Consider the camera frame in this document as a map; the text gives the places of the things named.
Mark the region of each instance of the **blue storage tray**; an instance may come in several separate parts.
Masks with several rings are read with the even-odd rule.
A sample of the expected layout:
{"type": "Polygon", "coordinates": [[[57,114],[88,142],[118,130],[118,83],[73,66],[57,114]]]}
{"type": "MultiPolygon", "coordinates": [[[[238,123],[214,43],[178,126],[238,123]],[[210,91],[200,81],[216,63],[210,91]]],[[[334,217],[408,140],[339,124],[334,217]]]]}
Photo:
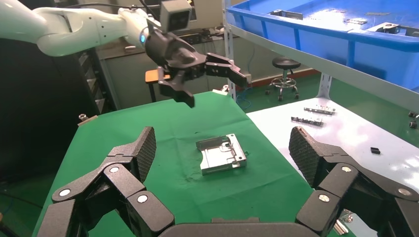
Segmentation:
{"type": "Polygon", "coordinates": [[[227,21],[407,89],[419,88],[419,38],[366,31],[384,22],[419,28],[419,0],[247,0],[227,9],[227,21]],[[277,9],[302,13],[303,20],[268,14],[277,9]],[[389,14],[366,14],[371,12],[389,14]],[[367,23],[344,22],[354,18],[367,23]]]}

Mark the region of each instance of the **green cloth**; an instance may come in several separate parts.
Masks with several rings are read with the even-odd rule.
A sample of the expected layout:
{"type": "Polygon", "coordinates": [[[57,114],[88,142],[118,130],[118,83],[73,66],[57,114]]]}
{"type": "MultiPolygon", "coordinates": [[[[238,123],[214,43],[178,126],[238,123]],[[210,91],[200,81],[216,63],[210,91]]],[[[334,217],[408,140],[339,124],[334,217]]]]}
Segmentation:
{"type": "MultiPolygon", "coordinates": [[[[51,195],[97,168],[110,150],[134,141],[153,126],[157,151],[145,186],[179,223],[211,218],[293,222],[312,189],[287,160],[228,97],[213,92],[195,95],[196,107],[173,100],[99,116],[78,128],[35,227],[39,230],[51,195]],[[234,133],[247,155],[247,167],[202,176],[202,154],[195,143],[234,133]]],[[[130,237],[116,212],[105,215],[91,237],[130,237]]]]}

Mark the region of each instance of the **black stool seat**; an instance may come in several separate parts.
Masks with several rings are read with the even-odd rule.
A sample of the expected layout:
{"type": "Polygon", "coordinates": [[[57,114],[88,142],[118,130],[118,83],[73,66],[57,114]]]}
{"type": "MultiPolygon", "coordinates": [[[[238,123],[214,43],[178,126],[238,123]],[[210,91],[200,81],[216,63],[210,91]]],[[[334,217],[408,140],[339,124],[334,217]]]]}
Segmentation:
{"type": "Polygon", "coordinates": [[[298,68],[299,66],[301,66],[301,63],[294,61],[292,59],[289,59],[287,57],[276,57],[272,60],[272,65],[276,68],[289,70],[289,69],[298,68]]]}

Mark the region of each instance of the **green floor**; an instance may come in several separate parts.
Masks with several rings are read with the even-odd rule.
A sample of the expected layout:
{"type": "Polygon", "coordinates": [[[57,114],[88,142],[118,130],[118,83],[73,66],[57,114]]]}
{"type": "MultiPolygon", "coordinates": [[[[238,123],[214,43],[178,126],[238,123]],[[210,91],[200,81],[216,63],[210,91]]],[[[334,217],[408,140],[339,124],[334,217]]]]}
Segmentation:
{"type": "MultiPolygon", "coordinates": [[[[300,93],[299,100],[315,97],[319,82],[320,75],[297,79],[300,93]]],[[[245,109],[246,113],[295,101],[292,93],[285,93],[284,101],[278,102],[275,92],[265,95],[264,91],[265,87],[255,87],[247,92],[246,99],[251,102],[251,105],[245,109]]],[[[338,80],[333,81],[330,94],[331,98],[338,104],[419,147],[419,130],[409,128],[408,110],[389,104],[376,96],[338,80]]],[[[241,101],[240,105],[247,107],[249,103],[241,101]]],[[[54,176],[55,174],[49,174],[13,185],[0,185],[0,192],[43,205],[54,176]]],[[[25,202],[0,195],[0,212],[6,212],[3,221],[20,237],[29,237],[38,219],[40,209],[25,202]]]]}

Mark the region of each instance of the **bolt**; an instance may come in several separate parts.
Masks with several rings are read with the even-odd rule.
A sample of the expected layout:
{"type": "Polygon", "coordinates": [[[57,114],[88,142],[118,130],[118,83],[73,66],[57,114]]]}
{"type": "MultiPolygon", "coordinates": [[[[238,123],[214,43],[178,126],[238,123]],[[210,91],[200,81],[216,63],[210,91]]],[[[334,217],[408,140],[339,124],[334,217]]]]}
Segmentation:
{"type": "Polygon", "coordinates": [[[319,199],[322,202],[329,202],[330,201],[330,198],[328,196],[324,195],[324,194],[320,194],[319,199]]]}
{"type": "Polygon", "coordinates": [[[399,189],[399,193],[405,195],[405,196],[410,196],[412,195],[412,193],[409,190],[406,189],[399,189]]]}
{"type": "Polygon", "coordinates": [[[147,201],[147,199],[148,199],[148,197],[146,195],[140,195],[137,198],[137,202],[139,202],[139,203],[145,203],[145,201],[147,201]]]}
{"type": "Polygon", "coordinates": [[[115,172],[117,172],[119,170],[119,168],[118,167],[112,167],[109,171],[111,172],[111,173],[115,173],[115,172]]]}
{"type": "Polygon", "coordinates": [[[81,115],[79,115],[79,119],[80,119],[81,121],[86,121],[86,120],[88,120],[88,119],[89,119],[89,117],[88,117],[87,115],[85,115],[85,114],[81,114],[81,115]]]}
{"type": "Polygon", "coordinates": [[[351,172],[352,170],[349,167],[343,166],[342,170],[345,172],[351,172]]]}
{"type": "Polygon", "coordinates": [[[62,190],[61,192],[60,192],[60,196],[61,197],[64,197],[65,195],[67,195],[67,194],[69,194],[70,193],[70,190],[69,189],[64,189],[64,190],[62,190]]]}
{"type": "Polygon", "coordinates": [[[353,217],[352,217],[352,215],[347,215],[346,217],[344,217],[342,219],[342,221],[344,221],[346,223],[351,223],[353,221],[353,217]]]}

